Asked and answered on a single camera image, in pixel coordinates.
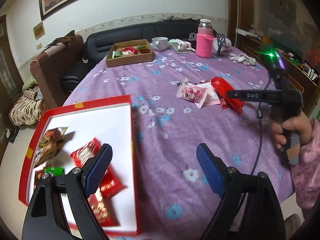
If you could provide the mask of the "person right hand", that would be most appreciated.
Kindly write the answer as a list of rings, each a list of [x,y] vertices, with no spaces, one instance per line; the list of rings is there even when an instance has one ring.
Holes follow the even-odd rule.
[[[287,119],[281,125],[275,120],[272,120],[271,124],[277,149],[281,149],[282,146],[286,145],[284,130],[298,133],[301,146],[304,146],[311,141],[312,126],[303,111],[301,111],[298,116]]]

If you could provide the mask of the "pink patterned sleeve forearm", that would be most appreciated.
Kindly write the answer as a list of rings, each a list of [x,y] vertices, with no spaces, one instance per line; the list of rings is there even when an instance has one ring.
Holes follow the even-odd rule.
[[[291,166],[296,201],[303,210],[311,210],[319,195],[319,121],[310,123],[311,141],[301,147],[298,165]]]

